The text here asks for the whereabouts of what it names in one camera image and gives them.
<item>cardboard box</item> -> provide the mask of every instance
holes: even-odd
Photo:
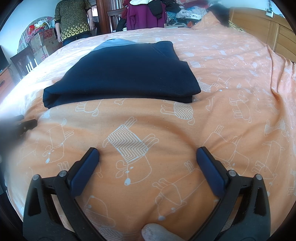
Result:
[[[58,50],[61,46],[61,43],[58,42],[58,46],[52,46],[50,49],[47,49],[46,46],[40,48],[37,52],[34,53],[34,57],[36,59],[37,64],[40,64],[43,60],[45,60],[48,56]]]
[[[30,41],[30,46],[33,53],[38,52],[42,46],[45,46],[49,55],[51,55],[56,50],[62,47],[62,43],[58,42],[54,34],[54,29],[50,28],[37,33]]]
[[[45,60],[49,56],[46,46],[40,48],[37,52],[34,53],[34,57],[36,59],[37,64],[40,64],[43,60]]]

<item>blue gripper pad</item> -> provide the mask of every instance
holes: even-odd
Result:
[[[83,189],[99,163],[99,157],[99,151],[91,148],[80,161],[76,162],[82,162],[82,164],[70,182],[70,193],[73,198],[81,195],[83,192]]]
[[[218,161],[216,161],[210,152],[205,147],[200,147],[196,152],[196,160],[200,166],[201,171],[203,172],[212,192],[222,198],[225,194],[226,187],[226,169],[221,165],[217,166]]]

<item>hanging clothes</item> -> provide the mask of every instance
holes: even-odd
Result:
[[[154,1],[154,0],[131,0],[130,4],[136,6],[136,5],[140,5],[140,4],[148,4],[151,1]]]
[[[129,5],[131,0],[124,0],[122,6],[125,7],[125,10],[123,11],[123,13],[121,14],[121,18],[126,19],[127,15],[128,15],[128,8],[127,6]]]
[[[155,17],[147,4],[141,5],[128,5],[128,13],[127,13],[127,21],[126,28],[127,30],[135,30],[141,28],[164,28],[164,24],[166,22],[166,12],[165,5],[162,4],[163,12],[161,14],[161,18],[157,19]]]
[[[161,14],[163,13],[163,7],[160,0],[153,0],[148,3],[148,7],[151,13],[157,18],[161,18]]]

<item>television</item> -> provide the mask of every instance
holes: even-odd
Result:
[[[3,53],[3,50],[2,50],[2,48],[0,46],[0,71],[2,69],[5,69],[8,65],[9,65],[8,61],[7,61],[7,59],[6,59],[6,57],[5,57],[4,53]]]

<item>wooden furniture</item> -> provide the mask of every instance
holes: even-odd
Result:
[[[4,100],[4,98],[12,91],[15,87],[15,84],[11,77],[11,69],[6,67],[0,73],[0,103]]]
[[[259,9],[232,8],[229,20],[268,44],[274,52],[296,62],[296,35],[285,18],[277,14],[270,18]]]
[[[96,0],[102,34],[111,33],[110,18],[107,11],[121,9],[123,7],[123,1],[124,0]]]
[[[14,63],[20,77],[27,75],[36,67],[35,57],[31,47],[26,47],[10,59]]]
[[[109,17],[111,33],[116,31],[118,21],[119,21],[121,14],[123,13],[124,10],[125,10],[125,8],[107,11],[107,15]]]

